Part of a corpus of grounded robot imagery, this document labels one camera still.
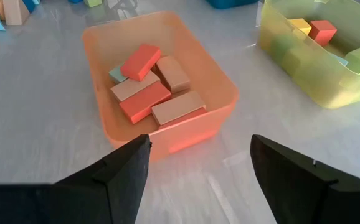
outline glossy floor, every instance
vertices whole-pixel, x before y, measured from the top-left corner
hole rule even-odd
[[[252,169],[252,134],[360,177],[360,103],[314,104],[255,45],[261,6],[107,0],[88,9],[44,0],[23,26],[0,32],[0,183],[55,182],[112,151],[81,34],[160,10],[179,14],[240,99],[216,137],[151,164],[137,223],[275,223]]]

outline blue container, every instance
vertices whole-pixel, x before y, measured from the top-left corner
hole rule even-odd
[[[206,0],[216,9],[228,9],[231,7],[243,6],[246,4],[252,4],[258,0]]]

